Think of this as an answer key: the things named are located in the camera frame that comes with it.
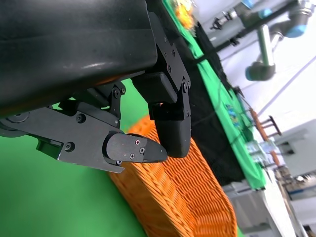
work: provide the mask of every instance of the gray robot arm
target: gray robot arm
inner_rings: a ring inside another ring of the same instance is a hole
[[[287,38],[302,36],[307,27],[309,18],[315,10],[310,0],[302,0],[299,5],[289,11],[289,20],[276,23],[270,27],[260,27],[257,31],[261,55],[245,71],[246,78],[251,81],[266,81],[275,74],[273,52],[278,43]]]

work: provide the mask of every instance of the green backdrop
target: green backdrop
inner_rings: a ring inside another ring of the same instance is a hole
[[[125,84],[127,129],[147,111],[131,81]],[[146,236],[106,172],[58,162],[36,145],[28,136],[0,137],[0,237]]]

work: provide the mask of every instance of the yellow object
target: yellow object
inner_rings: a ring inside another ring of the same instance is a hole
[[[183,4],[176,5],[175,14],[180,21],[181,25],[187,30],[192,29],[195,26],[195,20],[192,15],[193,6],[191,5],[189,8]]]
[[[149,117],[130,133],[159,141]],[[109,175],[148,237],[237,237],[233,207],[192,139],[185,158],[122,166]]]

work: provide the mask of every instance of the black metal bracket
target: black metal bracket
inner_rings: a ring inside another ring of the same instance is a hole
[[[37,150],[56,160],[120,173],[122,161],[162,162],[166,150],[151,139],[126,135],[118,118],[92,105],[73,100],[62,110],[44,107],[0,120],[3,127],[38,139]]]
[[[102,108],[104,111],[116,116],[118,118],[116,127],[119,128],[121,119],[120,99],[125,93],[126,87],[121,81],[117,81],[75,93],[73,97],[97,108]]]
[[[160,143],[169,156],[182,158],[190,147],[188,92],[191,81],[176,46],[170,45],[158,17],[149,13],[149,18],[157,46],[157,63],[132,80],[148,103],[150,118],[155,121]]]

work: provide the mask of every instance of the robotic arm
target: robotic arm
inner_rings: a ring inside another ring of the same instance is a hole
[[[123,161],[186,156],[191,81],[144,0],[5,1],[0,9],[0,136],[32,136],[59,161],[116,173]],[[119,129],[127,78],[161,145]]]
[[[297,38],[302,36],[314,11],[315,5],[312,1],[302,0],[289,11],[289,20],[272,25],[270,30],[267,25],[263,25],[258,29],[261,55],[257,61],[246,69],[245,74],[248,80],[266,81],[274,76],[276,66],[273,52],[278,43],[285,37]]]

